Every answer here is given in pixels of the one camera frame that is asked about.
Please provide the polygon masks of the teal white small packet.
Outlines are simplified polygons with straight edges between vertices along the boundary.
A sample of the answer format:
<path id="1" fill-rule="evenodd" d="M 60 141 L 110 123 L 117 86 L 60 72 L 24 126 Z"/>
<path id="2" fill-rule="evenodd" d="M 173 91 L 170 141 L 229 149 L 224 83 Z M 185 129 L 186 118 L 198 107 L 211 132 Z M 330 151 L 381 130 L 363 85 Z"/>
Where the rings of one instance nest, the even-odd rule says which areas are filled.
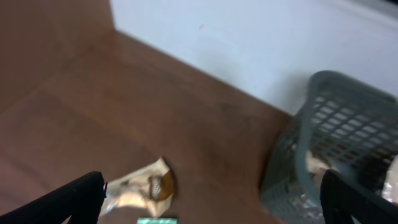
<path id="1" fill-rule="evenodd" d="M 139 218 L 137 224 L 178 224 L 176 218 Z"/>

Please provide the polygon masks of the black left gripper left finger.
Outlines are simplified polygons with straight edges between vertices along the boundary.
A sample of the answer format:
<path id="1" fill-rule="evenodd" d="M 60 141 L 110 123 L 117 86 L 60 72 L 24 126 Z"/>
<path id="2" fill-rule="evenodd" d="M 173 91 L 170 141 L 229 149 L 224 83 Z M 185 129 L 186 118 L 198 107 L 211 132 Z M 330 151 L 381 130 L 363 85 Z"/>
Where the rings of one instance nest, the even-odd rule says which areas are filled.
<path id="1" fill-rule="evenodd" d="M 68 184 L 1 215 L 1 224 L 97 224 L 106 198 L 107 184 L 101 172 L 89 172 Z"/>

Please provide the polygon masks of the beige brown snack bag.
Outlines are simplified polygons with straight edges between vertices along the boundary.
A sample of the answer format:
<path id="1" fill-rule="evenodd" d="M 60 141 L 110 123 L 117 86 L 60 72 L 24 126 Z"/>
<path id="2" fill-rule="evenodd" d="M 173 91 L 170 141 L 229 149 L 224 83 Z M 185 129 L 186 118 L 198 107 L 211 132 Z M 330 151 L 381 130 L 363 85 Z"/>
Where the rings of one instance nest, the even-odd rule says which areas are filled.
<path id="1" fill-rule="evenodd" d="M 306 168 L 314 185 L 319 189 L 323 176 L 328 169 L 338 171 L 334 163 L 330 162 L 326 157 L 312 151 L 306 152 Z"/>
<path id="2" fill-rule="evenodd" d="M 163 158 L 107 183 L 100 215 L 121 207 L 144 208 L 159 218 L 172 203 L 175 182 Z"/>

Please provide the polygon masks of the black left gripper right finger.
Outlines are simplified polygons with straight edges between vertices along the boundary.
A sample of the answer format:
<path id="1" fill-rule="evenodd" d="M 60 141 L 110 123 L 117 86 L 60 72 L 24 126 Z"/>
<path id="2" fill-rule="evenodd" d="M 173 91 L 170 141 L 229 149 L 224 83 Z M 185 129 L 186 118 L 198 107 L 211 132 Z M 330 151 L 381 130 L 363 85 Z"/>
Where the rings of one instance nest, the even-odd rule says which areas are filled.
<path id="1" fill-rule="evenodd" d="M 332 169 L 322 178 L 320 201 L 326 224 L 397 224 L 397 206 Z"/>

